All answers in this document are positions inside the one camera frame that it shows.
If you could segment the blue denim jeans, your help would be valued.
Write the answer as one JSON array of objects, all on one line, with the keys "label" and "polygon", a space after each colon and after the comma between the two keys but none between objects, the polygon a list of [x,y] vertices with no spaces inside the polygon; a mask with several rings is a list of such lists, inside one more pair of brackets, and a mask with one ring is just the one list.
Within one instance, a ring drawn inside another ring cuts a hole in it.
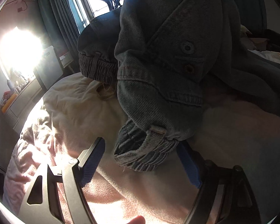
[{"label": "blue denim jeans", "polygon": [[80,34],[80,71],[116,88],[137,130],[157,126],[176,148],[202,121],[207,85],[280,116],[280,65],[244,48],[240,30],[234,0],[124,0]]}]

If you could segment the black clothes rack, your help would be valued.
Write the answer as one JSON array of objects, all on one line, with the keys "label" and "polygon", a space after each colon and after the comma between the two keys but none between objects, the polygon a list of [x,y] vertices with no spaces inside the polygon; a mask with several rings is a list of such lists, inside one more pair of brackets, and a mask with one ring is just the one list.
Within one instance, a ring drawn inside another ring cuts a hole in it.
[{"label": "black clothes rack", "polygon": [[101,0],[101,1],[104,1],[108,6],[109,11],[112,11],[121,8],[122,7],[121,2],[124,0]]}]

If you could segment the pink bed sheet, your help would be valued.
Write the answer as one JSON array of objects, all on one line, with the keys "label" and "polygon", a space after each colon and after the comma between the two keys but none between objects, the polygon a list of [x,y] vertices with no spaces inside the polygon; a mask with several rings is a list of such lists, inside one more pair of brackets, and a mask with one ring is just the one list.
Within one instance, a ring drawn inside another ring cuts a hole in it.
[{"label": "pink bed sheet", "polygon": [[[97,137],[106,151],[83,188],[99,223],[143,215],[148,223],[182,223],[198,192],[186,177],[173,144],[160,143],[157,126],[137,130],[115,95],[76,73],[54,86],[30,112],[4,180],[3,202],[18,214],[40,164],[62,166]],[[280,211],[280,117],[255,104],[211,91],[202,124],[188,139],[218,166],[242,166],[262,222]]]}]

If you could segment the teal window curtain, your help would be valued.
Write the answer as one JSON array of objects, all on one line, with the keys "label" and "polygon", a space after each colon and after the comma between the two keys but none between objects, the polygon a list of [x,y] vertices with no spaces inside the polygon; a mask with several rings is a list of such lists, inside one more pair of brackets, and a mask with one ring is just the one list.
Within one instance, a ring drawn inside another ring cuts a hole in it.
[{"label": "teal window curtain", "polygon": [[70,67],[79,72],[77,43],[79,30],[69,0],[37,0],[48,36],[58,57],[69,52]]}]

